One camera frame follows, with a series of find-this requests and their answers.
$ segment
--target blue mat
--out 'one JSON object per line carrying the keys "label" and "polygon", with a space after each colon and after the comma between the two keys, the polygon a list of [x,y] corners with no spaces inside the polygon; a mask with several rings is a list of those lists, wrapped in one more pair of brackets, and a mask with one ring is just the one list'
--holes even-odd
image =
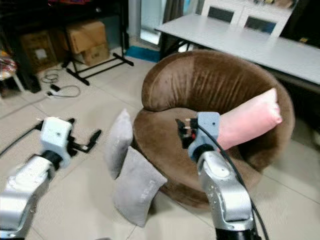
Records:
{"label": "blue mat", "polygon": [[160,52],[138,46],[129,47],[125,55],[154,63],[157,63],[160,60]]}

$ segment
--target black metal stand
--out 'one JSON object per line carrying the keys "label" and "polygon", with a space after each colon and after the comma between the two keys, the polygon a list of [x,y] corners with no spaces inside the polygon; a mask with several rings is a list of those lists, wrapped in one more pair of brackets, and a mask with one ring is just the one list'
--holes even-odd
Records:
{"label": "black metal stand", "polygon": [[[118,17],[119,17],[119,33],[120,33],[121,55],[113,53],[112,54],[113,55],[112,59],[109,59],[107,61],[101,62],[101,63],[96,64],[94,66],[87,67],[87,68],[82,69],[82,70],[78,70],[77,66],[75,64],[75,60],[72,57],[72,53],[69,51],[69,59],[68,59],[68,61],[66,61],[65,63],[62,64],[62,67],[66,67],[70,62],[72,62],[74,71],[72,71],[70,68],[66,68],[66,72],[69,73],[70,75],[72,75],[73,77],[75,77],[76,79],[78,79],[80,82],[82,82],[83,84],[85,84],[87,86],[90,85],[90,82],[87,79],[92,77],[92,76],[98,75],[100,73],[103,73],[103,72],[108,71],[110,69],[113,69],[115,67],[118,67],[118,66],[120,66],[122,64],[128,64],[130,66],[134,66],[135,65],[132,61],[126,59],[125,55],[124,55],[124,37],[125,37],[124,34],[126,34],[126,33],[124,31],[125,28],[123,26],[123,17],[124,17],[123,11],[124,11],[124,8],[123,8],[122,0],[119,1],[119,4],[120,4],[120,11],[116,15],[118,15]],[[65,34],[65,39],[66,39],[66,42],[67,42],[67,45],[68,45],[68,49],[71,49],[71,43],[70,43],[70,40],[69,40],[69,37],[68,37],[67,28],[66,28],[65,24],[63,26],[63,31],[64,31],[64,34]],[[80,76],[81,73],[84,73],[84,72],[86,72],[88,70],[94,69],[94,68],[96,68],[98,66],[101,66],[103,64],[107,64],[107,63],[113,62],[114,60],[121,60],[121,62],[117,63],[115,65],[112,65],[110,67],[107,67],[107,68],[105,68],[103,70],[100,70],[100,71],[97,71],[95,73],[92,73],[90,75]]]}

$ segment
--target pink object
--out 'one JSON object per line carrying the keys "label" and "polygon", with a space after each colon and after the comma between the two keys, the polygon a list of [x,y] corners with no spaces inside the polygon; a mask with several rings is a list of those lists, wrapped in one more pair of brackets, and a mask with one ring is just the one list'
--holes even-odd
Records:
{"label": "pink object", "polygon": [[227,150],[265,134],[281,122],[277,91],[272,88],[220,117],[218,143]]}

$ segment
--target gray cushion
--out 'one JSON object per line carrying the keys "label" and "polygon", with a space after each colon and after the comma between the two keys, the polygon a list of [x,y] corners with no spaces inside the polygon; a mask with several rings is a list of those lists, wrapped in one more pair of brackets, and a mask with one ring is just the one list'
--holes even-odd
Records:
{"label": "gray cushion", "polygon": [[166,182],[167,179],[130,146],[116,180],[114,206],[131,223],[144,227],[151,201]]}
{"label": "gray cushion", "polygon": [[127,110],[124,109],[115,119],[104,148],[104,160],[113,179],[116,179],[121,171],[132,140],[133,129],[130,116]]}

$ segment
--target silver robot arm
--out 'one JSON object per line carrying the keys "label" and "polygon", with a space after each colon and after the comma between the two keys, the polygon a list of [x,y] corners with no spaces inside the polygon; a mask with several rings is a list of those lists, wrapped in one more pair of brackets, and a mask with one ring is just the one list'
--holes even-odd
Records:
{"label": "silver robot arm", "polygon": [[217,152],[217,146],[200,128],[214,139],[219,135],[217,112],[199,112],[186,119],[190,126],[176,119],[182,147],[196,162],[199,181],[211,211],[217,240],[253,240],[254,216],[250,196],[238,181],[231,165]]}
{"label": "silver robot arm", "polygon": [[41,197],[59,168],[66,168],[77,151],[90,152],[102,133],[96,131],[87,145],[75,143],[71,136],[72,118],[64,121],[48,117],[41,129],[41,155],[33,155],[8,178],[0,194],[0,240],[26,238]]}
{"label": "silver robot arm", "polygon": [[253,228],[251,200],[217,151],[204,152],[197,163],[199,180],[208,198],[214,227],[244,232]]}

